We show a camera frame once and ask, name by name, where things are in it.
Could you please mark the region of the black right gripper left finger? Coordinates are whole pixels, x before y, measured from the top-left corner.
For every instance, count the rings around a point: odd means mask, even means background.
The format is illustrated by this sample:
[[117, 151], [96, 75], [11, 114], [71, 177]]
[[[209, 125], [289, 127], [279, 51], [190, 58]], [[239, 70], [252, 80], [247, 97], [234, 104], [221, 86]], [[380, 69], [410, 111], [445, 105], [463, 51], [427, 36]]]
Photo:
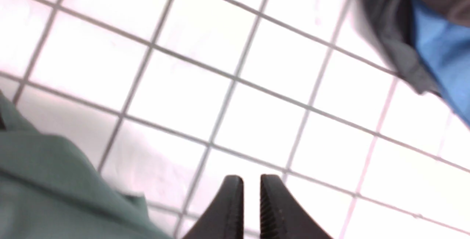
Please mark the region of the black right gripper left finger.
[[237, 175], [225, 176], [216, 196], [184, 236], [185, 239], [243, 239], [244, 183]]

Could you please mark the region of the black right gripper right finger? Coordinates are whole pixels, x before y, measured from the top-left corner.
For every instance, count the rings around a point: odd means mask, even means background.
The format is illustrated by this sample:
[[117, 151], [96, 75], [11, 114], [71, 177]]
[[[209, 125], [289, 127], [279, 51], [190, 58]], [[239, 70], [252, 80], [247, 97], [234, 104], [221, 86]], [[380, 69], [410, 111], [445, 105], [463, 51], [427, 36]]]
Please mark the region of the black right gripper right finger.
[[260, 177], [261, 239], [330, 239], [275, 174]]

